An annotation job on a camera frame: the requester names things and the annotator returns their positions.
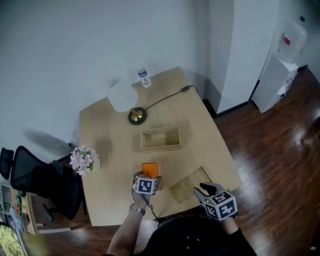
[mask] dark hardwood floor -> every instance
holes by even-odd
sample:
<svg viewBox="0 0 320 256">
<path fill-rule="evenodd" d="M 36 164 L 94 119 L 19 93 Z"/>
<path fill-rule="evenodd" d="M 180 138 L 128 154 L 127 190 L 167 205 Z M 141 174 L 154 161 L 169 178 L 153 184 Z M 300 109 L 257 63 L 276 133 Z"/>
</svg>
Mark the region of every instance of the dark hardwood floor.
<svg viewBox="0 0 320 256">
<path fill-rule="evenodd" d="M 249 103 L 215 119 L 243 183 L 236 222 L 258 256 L 308 255 L 320 217 L 319 117 L 320 85 L 305 69 L 266 113 Z M 63 223 L 76 228 L 70 232 L 24 234 L 30 255 L 104 254 L 118 227 L 90 227 L 82 208 L 75 220 Z M 137 252 L 156 227 L 142 224 Z"/>
</svg>

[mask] black office chair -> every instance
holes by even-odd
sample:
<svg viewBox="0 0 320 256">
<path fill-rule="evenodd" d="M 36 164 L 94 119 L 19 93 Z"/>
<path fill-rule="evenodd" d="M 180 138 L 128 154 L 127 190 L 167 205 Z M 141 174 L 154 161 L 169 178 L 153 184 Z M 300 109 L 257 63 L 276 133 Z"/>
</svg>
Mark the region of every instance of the black office chair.
<svg viewBox="0 0 320 256">
<path fill-rule="evenodd" d="M 0 174 L 6 180 L 10 177 L 10 171 L 12 166 L 12 161 L 14 158 L 14 151 L 5 149 L 4 147 L 1 149 L 0 153 Z"/>
<path fill-rule="evenodd" d="M 57 161 L 50 164 L 42 162 L 24 146 L 16 149 L 10 181 L 16 190 L 50 198 L 56 206 L 48 209 L 44 205 L 50 221 L 54 220 L 52 213 L 55 212 L 61 212 L 67 219 L 72 220 L 81 201 L 85 202 L 80 176 L 73 175 L 71 168 L 61 166 Z"/>
</svg>

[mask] wooden box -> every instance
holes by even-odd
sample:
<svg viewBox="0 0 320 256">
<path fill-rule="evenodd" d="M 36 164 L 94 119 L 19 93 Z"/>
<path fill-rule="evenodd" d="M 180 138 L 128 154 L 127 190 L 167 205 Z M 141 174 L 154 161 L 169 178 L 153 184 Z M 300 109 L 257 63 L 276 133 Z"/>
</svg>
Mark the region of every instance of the wooden box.
<svg viewBox="0 0 320 256">
<path fill-rule="evenodd" d="M 143 152 L 169 151 L 181 149 L 179 126 L 162 127 L 141 133 Z"/>
</svg>

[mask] watch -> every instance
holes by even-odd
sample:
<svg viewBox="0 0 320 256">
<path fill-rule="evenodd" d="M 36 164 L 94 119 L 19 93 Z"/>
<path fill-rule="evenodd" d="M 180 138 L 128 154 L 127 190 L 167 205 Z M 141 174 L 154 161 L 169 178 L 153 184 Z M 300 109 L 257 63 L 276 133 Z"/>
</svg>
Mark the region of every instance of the watch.
<svg viewBox="0 0 320 256">
<path fill-rule="evenodd" d="M 138 213 L 141 213 L 142 216 L 145 216 L 145 214 L 146 214 L 146 210 L 145 209 L 139 207 L 138 205 L 136 205 L 134 203 L 131 204 L 130 207 L 129 207 L 129 212 L 131 212 L 131 211 L 136 211 Z"/>
</svg>

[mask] lamp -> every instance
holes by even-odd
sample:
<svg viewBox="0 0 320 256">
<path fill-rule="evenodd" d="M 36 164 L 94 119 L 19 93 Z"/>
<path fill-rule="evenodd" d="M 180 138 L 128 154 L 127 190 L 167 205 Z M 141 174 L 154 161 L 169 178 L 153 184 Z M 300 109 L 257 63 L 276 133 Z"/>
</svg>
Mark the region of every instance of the lamp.
<svg viewBox="0 0 320 256">
<path fill-rule="evenodd" d="M 117 112 L 131 110 L 128 120 L 131 124 L 141 125 L 147 119 L 147 112 L 142 107 L 134 107 L 138 102 L 138 93 L 124 81 L 118 81 L 107 90 L 107 97 Z"/>
</svg>

